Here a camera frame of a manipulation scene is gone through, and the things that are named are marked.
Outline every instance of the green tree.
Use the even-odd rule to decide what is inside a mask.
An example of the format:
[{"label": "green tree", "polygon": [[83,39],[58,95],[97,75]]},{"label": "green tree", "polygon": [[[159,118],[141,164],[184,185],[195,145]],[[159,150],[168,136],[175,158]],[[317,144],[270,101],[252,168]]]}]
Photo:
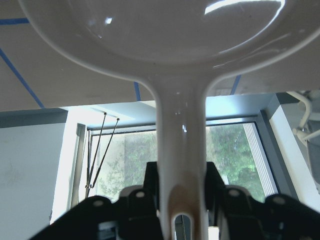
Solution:
[{"label": "green tree", "polygon": [[120,191],[125,186],[124,172],[120,167],[120,158],[117,157],[114,161],[106,162],[109,174],[100,175],[97,179],[97,193],[108,197],[112,202],[118,199]]},{"label": "green tree", "polygon": [[157,161],[155,131],[128,134],[125,137],[124,185],[141,185],[147,162]]},{"label": "green tree", "polygon": [[229,184],[249,190],[258,201],[265,199],[247,136],[242,124],[210,126],[206,129],[207,161],[214,162]]}]

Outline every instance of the glass window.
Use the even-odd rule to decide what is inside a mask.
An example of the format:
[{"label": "glass window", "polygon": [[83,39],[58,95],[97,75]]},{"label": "glass window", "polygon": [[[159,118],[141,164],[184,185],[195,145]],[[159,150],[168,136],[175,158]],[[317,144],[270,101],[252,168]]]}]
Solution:
[{"label": "glass window", "polygon": [[214,162],[225,184],[248,189],[260,202],[277,193],[254,123],[207,126],[206,160]]},{"label": "glass window", "polygon": [[[96,166],[105,153],[111,134],[101,136]],[[99,136],[92,136],[91,162]],[[258,201],[277,192],[259,135],[254,123],[212,125],[206,127],[206,158],[216,165],[225,184],[243,186]],[[120,191],[142,185],[147,162],[157,160],[155,130],[115,134],[105,156],[97,183],[90,196],[106,196],[112,202]],[[87,161],[83,161],[82,176],[86,176]]]}]

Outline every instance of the blue tape line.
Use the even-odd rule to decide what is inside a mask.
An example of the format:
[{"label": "blue tape line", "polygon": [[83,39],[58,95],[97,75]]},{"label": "blue tape line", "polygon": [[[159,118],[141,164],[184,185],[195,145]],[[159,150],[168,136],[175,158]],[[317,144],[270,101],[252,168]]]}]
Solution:
[{"label": "blue tape line", "polygon": [[16,25],[16,24],[28,24],[29,20],[27,18],[9,18],[0,19],[0,25]]},{"label": "blue tape line", "polygon": [[135,90],[136,100],[137,100],[137,101],[141,101],[139,83],[137,83],[136,81],[134,82],[134,90]]},{"label": "blue tape line", "polygon": [[42,102],[37,97],[37,95],[34,93],[34,91],[32,91],[31,87],[29,87],[28,83],[24,80],[24,78],[21,76],[21,74],[18,72],[18,70],[15,68],[15,66],[12,64],[12,62],[9,60],[9,58],[2,51],[1,48],[0,48],[0,56],[5,61],[5,63],[8,65],[8,67],[11,69],[11,71],[14,73],[14,75],[19,79],[19,81],[22,83],[22,85],[25,87],[25,89],[30,93],[30,95],[33,97],[33,99],[36,101],[36,103],[39,105],[39,107],[44,109],[45,106],[42,104]]},{"label": "blue tape line", "polygon": [[238,84],[240,82],[240,78],[241,78],[241,75],[238,75],[238,76],[235,77],[235,80],[234,80],[230,95],[234,95],[235,94],[236,89],[238,87]]}]

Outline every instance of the white ceiling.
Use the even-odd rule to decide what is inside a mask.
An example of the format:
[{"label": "white ceiling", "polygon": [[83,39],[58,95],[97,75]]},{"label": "white ceiling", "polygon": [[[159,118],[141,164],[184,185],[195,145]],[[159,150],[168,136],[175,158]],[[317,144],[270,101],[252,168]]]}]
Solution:
[{"label": "white ceiling", "polygon": [[[25,18],[16,0],[0,0],[0,23]],[[64,58],[47,45],[29,23],[0,25],[0,49],[45,108],[136,102],[134,83],[102,75]],[[241,76],[235,94],[319,89],[320,38],[290,57]],[[0,112],[38,109],[39,104],[0,57]],[[235,78],[209,92],[228,95]],[[140,84],[142,101],[152,100]]]}]

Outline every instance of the white pipe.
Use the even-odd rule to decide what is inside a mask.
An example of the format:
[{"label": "white pipe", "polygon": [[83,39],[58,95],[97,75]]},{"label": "white pipe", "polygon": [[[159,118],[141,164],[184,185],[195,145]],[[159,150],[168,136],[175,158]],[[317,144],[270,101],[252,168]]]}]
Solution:
[{"label": "white pipe", "polygon": [[307,99],[305,96],[295,92],[295,91],[288,91],[289,95],[293,96],[294,98],[298,99],[299,101],[303,102],[305,105],[305,113],[300,121],[299,128],[303,129],[312,113],[312,105],[309,99]]},{"label": "white pipe", "polygon": [[165,240],[174,240],[174,221],[186,215],[191,239],[208,239],[205,205],[206,87],[193,76],[169,85],[157,76],[153,83],[157,110],[159,218]]},{"label": "white pipe", "polygon": [[313,132],[313,133],[308,134],[307,136],[305,136],[303,138],[303,140],[307,141],[307,140],[313,139],[313,138],[318,137],[318,136],[320,136],[320,129],[315,131],[315,132]]},{"label": "white pipe", "polygon": [[304,140],[304,138],[308,135],[306,132],[301,131],[300,129],[297,129],[297,128],[293,128],[292,133],[293,133],[293,135],[298,137],[300,142],[303,143],[303,145],[305,145],[305,147],[308,147],[307,141]]}]

